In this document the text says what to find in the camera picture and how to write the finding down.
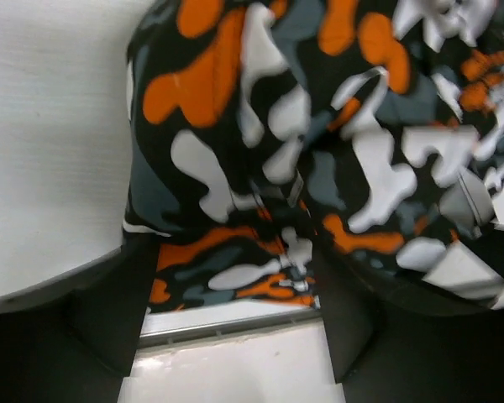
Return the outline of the orange camouflage shorts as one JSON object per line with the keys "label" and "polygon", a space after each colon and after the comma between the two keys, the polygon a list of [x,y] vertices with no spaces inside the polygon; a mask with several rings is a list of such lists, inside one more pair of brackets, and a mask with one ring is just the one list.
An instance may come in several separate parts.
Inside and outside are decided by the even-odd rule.
{"label": "orange camouflage shorts", "polygon": [[504,1],[156,1],[127,49],[153,313],[319,307],[321,268],[504,309]]}

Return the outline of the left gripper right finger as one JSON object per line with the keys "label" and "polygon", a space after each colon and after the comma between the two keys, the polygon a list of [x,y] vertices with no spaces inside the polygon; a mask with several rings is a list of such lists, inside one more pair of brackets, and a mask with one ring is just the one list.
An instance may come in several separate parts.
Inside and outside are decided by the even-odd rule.
{"label": "left gripper right finger", "polygon": [[504,308],[376,275],[329,236],[313,263],[334,378],[348,402],[504,402]]}

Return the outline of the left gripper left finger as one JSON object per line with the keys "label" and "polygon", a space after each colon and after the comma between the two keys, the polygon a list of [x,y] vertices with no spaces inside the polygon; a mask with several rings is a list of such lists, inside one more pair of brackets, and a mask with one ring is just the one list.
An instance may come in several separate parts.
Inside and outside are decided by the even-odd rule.
{"label": "left gripper left finger", "polygon": [[130,375],[159,244],[137,235],[0,297],[0,402],[115,402]]}

